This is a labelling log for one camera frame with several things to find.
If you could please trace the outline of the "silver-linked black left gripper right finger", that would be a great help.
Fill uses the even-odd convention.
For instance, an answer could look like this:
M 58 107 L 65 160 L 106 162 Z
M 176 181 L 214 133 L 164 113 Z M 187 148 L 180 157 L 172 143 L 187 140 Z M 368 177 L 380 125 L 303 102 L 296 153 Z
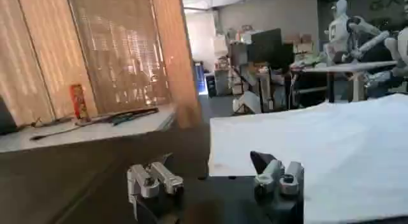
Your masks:
M 303 195 L 304 167 L 291 161 L 288 167 L 271 154 L 250 152 L 256 175 L 254 192 L 257 197 L 272 196 L 278 192 L 284 197 Z

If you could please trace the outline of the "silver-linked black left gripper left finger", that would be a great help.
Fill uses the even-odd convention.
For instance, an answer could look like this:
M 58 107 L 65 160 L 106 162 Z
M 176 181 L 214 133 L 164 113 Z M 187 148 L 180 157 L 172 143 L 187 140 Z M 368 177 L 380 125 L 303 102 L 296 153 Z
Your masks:
M 160 188 L 169 195 L 176 195 L 184 188 L 182 177 L 175 175 L 165 166 L 172 153 L 163 155 L 152 163 L 131 165 L 127 170 L 127 192 L 131 204 L 136 203 L 137 197 L 155 198 L 159 195 Z

